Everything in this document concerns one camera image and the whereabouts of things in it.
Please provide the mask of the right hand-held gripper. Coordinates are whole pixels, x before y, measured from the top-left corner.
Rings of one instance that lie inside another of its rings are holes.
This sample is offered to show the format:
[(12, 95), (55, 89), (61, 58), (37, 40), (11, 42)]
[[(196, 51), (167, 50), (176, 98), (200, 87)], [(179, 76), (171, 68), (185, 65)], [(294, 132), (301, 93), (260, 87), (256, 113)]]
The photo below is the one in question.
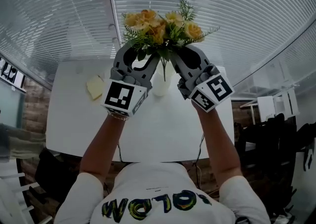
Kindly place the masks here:
[[(176, 73), (181, 77), (178, 89), (182, 96), (190, 99), (204, 112), (210, 112), (234, 93), (227, 77), (213, 64), (209, 65), (209, 60), (201, 49), (186, 45), (180, 51), (173, 52), (170, 59)], [(193, 77), (196, 69), (204, 70), (199, 76)]]

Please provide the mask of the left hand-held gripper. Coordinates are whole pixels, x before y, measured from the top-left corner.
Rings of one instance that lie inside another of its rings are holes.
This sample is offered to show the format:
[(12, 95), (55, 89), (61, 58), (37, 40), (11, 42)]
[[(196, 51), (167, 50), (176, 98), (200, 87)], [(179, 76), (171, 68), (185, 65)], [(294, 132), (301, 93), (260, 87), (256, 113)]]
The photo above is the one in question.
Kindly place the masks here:
[(137, 52), (125, 44), (116, 54), (110, 79), (105, 84), (101, 105), (110, 113), (124, 117), (136, 114), (148, 92), (160, 57), (152, 54), (141, 67), (132, 67)]

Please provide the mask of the white vase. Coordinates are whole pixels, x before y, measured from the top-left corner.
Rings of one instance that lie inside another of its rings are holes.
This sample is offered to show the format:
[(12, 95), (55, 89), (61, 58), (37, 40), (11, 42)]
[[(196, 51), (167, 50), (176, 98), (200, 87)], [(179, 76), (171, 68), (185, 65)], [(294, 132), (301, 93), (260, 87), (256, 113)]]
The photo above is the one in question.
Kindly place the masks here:
[(165, 68), (160, 61), (157, 65), (155, 74), (152, 79), (152, 92), (156, 96), (164, 96), (170, 87), (171, 79), (175, 74), (172, 63), (166, 62)]

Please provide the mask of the yellow flowers bouquet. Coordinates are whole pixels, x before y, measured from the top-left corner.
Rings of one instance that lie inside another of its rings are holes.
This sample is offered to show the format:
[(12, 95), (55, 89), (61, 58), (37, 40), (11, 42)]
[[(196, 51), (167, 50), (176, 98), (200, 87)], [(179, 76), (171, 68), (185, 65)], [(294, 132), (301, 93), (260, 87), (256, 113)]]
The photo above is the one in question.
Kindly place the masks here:
[(144, 60), (147, 55), (158, 56), (164, 77), (172, 52), (186, 45), (202, 42), (207, 35), (220, 29), (211, 27), (209, 31), (203, 32), (195, 22), (196, 11), (188, 0), (179, 0), (178, 10), (170, 11), (164, 16), (152, 9), (144, 9), (139, 13), (123, 13), (122, 17), (124, 43), (135, 50), (139, 61)]

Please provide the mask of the person's left forearm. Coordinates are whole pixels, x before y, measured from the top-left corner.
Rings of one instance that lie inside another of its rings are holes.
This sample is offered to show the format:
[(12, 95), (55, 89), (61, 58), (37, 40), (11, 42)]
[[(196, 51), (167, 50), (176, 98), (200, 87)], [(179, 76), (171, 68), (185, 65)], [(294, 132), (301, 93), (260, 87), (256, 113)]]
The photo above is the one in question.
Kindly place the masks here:
[(109, 172), (127, 117), (110, 113), (89, 144), (80, 162), (80, 173), (95, 176), (102, 184)]

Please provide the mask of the person's right forearm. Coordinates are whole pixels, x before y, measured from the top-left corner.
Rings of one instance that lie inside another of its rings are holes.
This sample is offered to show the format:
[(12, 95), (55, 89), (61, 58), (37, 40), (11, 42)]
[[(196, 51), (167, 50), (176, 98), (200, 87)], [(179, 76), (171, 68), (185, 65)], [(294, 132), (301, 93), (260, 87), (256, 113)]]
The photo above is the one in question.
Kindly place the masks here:
[(239, 155), (217, 111), (205, 112), (197, 104), (192, 105), (198, 113), (216, 183), (221, 187), (228, 179), (242, 176)]

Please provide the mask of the white side table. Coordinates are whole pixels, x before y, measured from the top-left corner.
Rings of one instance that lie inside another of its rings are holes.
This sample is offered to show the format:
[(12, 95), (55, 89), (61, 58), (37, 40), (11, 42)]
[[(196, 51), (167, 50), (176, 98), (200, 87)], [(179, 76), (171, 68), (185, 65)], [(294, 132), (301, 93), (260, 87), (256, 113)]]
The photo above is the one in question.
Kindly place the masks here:
[(261, 122), (266, 122), (269, 118), (275, 117), (280, 113), (284, 115), (285, 120), (300, 113), (293, 87), (273, 96), (258, 97), (249, 103), (241, 105), (240, 108), (250, 107), (252, 120), (255, 124), (254, 106), (258, 107)]

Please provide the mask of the black office chair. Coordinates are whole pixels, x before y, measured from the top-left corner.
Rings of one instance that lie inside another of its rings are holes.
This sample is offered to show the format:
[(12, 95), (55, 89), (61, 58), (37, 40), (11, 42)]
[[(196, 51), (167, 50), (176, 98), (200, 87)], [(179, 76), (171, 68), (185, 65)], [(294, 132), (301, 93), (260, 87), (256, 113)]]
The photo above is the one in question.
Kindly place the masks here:
[(241, 165), (254, 165), (267, 176), (278, 176), (283, 166), (295, 162), (296, 134), (296, 119), (286, 120), (282, 113), (246, 127), (235, 143)]
[(285, 207), (304, 223), (316, 209), (316, 123), (291, 134), (290, 161), (282, 181)]
[(79, 174), (81, 158), (68, 154), (54, 156), (45, 149), (39, 155), (35, 180), (47, 196), (63, 203)]

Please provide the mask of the person's white printed t-shirt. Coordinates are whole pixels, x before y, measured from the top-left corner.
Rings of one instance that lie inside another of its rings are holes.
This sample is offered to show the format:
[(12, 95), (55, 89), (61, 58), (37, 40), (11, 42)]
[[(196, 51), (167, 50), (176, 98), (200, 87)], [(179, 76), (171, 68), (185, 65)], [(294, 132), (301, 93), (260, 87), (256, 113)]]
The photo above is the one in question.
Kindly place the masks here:
[(271, 223), (245, 177), (228, 179), (219, 195), (197, 189), (181, 164), (135, 163), (120, 171), (108, 196), (97, 178), (79, 174), (54, 224)]

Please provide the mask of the white slatted rack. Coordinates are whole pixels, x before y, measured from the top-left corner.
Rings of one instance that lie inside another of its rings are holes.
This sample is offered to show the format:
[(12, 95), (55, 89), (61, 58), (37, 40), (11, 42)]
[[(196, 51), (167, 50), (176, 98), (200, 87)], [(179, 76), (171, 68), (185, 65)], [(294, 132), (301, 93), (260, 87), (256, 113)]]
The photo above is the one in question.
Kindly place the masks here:
[(30, 224), (27, 220), (27, 213), (29, 214), (34, 206), (23, 205), (19, 201), (18, 194), (40, 185), (35, 182), (25, 186), (13, 187), (9, 183), (10, 179), (19, 179), (24, 176), (24, 173), (0, 173), (0, 222), (2, 224)]

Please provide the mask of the white striped bag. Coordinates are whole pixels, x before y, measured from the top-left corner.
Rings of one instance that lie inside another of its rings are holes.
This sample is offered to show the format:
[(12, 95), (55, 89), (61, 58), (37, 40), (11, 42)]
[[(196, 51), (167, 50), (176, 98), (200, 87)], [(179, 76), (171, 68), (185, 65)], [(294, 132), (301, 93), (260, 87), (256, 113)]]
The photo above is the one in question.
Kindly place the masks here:
[(289, 214), (285, 215), (278, 215), (277, 217), (273, 217), (271, 219), (271, 224), (294, 224), (295, 216)]

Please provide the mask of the black and white wall picture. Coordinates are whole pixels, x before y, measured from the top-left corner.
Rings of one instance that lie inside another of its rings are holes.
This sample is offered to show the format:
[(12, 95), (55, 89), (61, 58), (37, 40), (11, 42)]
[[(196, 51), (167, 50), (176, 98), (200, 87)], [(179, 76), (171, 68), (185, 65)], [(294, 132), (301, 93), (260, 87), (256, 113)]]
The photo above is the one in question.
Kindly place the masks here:
[(17, 68), (9, 64), (3, 57), (0, 57), (0, 84), (11, 91), (19, 91), (26, 94), (23, 88), (25, 75)]

